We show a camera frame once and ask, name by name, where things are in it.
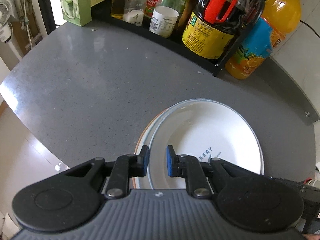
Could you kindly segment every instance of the red bottle handle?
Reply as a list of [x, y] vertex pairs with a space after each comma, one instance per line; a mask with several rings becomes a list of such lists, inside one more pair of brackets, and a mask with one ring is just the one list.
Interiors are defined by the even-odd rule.
[[219, 19], [218, 15], [226, 1], [227, 0], [210, 0], [207, 8], [204, 11], [204, 19], [211, 24], [225, 22], [238, 0], [232, 0], [224, 16]]

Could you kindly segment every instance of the green label sticker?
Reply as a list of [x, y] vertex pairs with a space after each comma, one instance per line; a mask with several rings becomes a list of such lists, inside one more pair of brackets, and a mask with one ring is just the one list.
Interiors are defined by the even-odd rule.
[[195, 24], [196, 24], [196, 21], [197, 21], [197, 18], [196, 18], [196, 16], [193, 16], [193, 18], [192, 18], [192, 20], [191, 20], [191, 25], [194, 27], [195, 26]]

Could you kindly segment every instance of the orange juice bottle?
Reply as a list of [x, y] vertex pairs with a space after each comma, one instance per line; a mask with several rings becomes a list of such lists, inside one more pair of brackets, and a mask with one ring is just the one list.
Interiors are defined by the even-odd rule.
[[300, 18], [300, 0], [267, 0], [262, 16], [226, 63], [226, 70], [238, 79], [250, 76], [285, 35], [297, 27]]

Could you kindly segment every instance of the gray countertop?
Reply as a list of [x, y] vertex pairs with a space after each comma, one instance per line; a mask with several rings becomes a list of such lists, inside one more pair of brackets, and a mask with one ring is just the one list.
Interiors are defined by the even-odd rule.
[[0, 93], [68, 166], [132, 153], [145, 126], [163, 109], [209, 98], [251, 125], [265, 174], [296, 181], [314, 174], [313, 125], [258, 74], [245, 82], [227, 73], [214, 78], [184, 57], [106, 23], [59, 27], [13, 69]]

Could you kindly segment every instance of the soy sauce bottle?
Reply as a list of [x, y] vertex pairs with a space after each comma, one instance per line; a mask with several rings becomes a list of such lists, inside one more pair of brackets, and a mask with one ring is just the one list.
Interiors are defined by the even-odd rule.
[[199, 0], [182, 35], [185, 46], [215, 60], [242, 25], [249, 0]]

